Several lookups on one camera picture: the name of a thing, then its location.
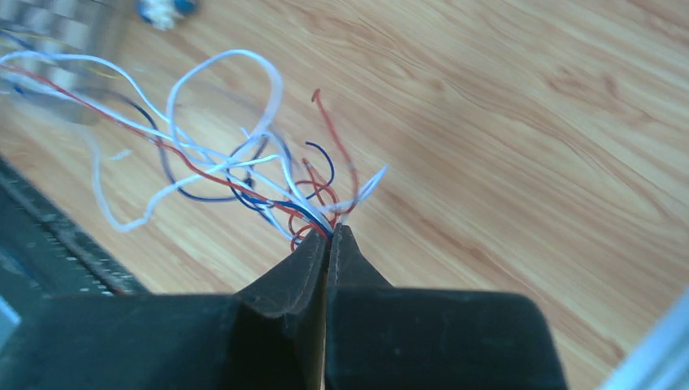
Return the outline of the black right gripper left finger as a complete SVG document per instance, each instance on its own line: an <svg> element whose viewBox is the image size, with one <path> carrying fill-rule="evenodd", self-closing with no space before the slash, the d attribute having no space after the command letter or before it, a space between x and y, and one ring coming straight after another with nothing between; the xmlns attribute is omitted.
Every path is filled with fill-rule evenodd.
<svg viewBox="0 0 689 390"><path fill-rule="evenodd" d="M323 267L315 234L233 294L43 297L1 351L4 389L316 389Z"/></svg>

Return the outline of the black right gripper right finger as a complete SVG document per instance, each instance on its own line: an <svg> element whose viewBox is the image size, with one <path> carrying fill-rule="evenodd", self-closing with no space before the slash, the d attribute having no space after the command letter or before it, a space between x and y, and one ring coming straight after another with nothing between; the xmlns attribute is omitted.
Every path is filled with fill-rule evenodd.
<svg viewBox="0 0 689 390"><path fill-rule="evenodd" d="M328 389L565 389L548 323L513 292L401 288L363 256L350 227L331 240Z"/></svg>

